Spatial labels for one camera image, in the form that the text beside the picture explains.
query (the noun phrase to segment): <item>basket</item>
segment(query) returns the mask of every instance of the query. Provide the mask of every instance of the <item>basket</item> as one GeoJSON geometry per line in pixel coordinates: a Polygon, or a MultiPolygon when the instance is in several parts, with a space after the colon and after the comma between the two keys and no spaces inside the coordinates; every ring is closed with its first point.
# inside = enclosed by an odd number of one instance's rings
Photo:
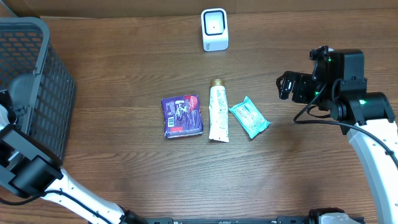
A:
{"type": "Polygon", "coordinates": [[[38,18],[0,18],[0,90],[8,89],[17,127],[61,161],[75,101],[75,81],[38,18]]]}

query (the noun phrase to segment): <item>wooden table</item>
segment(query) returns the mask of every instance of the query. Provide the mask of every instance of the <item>wooden table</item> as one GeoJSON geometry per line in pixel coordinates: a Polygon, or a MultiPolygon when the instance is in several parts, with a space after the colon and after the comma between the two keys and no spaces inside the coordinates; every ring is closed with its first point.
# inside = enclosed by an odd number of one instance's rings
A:
{"type": "MultiPolygon", "coordinates": [[[[200,16],[48,21],[78,92],[64,166],[143,217],[274,218],[340,207],[377,215],[363,169],[335,126],[294,125],[304,106],[278,98],[277,77],[310,73],[308,50],[365,53],[368,91],[398,111],[398,10],[229,15],[229,49],[204,53],[200,16]],[[272,124],[252,141],[229,115],[230,143],[210,142],[209,85],[229,106],[252,99],[272,124]],[[166,140],[160,99],[197,94],[202,136],[166,140]]],[[[18,200],[4,189],[2,197],[18,200]]],[[[43,200],[1,205],[3,223],[86,223],[43,200]]]]}

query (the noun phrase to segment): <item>purple package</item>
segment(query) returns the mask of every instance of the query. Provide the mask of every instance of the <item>purple package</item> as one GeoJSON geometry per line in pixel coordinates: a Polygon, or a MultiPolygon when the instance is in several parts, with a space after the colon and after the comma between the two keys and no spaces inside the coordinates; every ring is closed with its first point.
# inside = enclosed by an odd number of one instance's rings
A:
{"type": "Polygon", "coordinates": [[[177,138],[203,133],[200,102],[197,95],[162,99],[164,136],[177,138]]]}

